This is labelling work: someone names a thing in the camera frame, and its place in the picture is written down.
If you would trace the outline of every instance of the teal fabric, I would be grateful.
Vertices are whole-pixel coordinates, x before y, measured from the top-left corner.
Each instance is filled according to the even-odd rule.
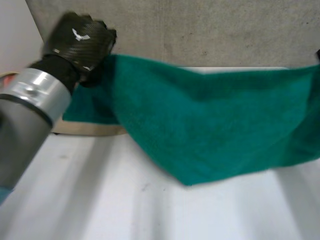
[[[217,181],[320,157],[320,68],[200,74],[112,55],[63,118],[121,124],[183,184]]]
[[[6,200],[7,196],[11,193],[11,190],[0,187],[0,205]]]

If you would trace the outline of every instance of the white surface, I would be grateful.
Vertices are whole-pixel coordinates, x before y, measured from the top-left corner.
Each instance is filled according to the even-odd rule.
[[[0,239],[319,240],[319,172],[314,161],[185,187],[128,135],[51,135],[0,207]]]
[[[0,0],[0,73],[20,71],[39,59],[43,44],[24,0]]]

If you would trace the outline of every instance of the concrete wall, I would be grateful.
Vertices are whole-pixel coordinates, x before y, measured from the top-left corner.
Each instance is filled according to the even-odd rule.
[[[304,66],[320,49],[319,0],[26,0],[47,36],[67,10],[118,31],[117,53],[184,66]]]

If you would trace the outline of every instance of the green cloth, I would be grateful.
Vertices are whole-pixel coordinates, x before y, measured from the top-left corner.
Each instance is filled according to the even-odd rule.
[[[217,181],[320,157],[320,67],[201,74],[112,55],[63,118],[120,123],[183,184]]]

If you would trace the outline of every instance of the silver metal ring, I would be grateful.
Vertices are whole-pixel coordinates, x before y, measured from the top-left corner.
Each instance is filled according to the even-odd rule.
[[[42,110],[53,124],[71,102],[68,89],[54,76],[34,68],[26,68],[0,94],[25,100]]]

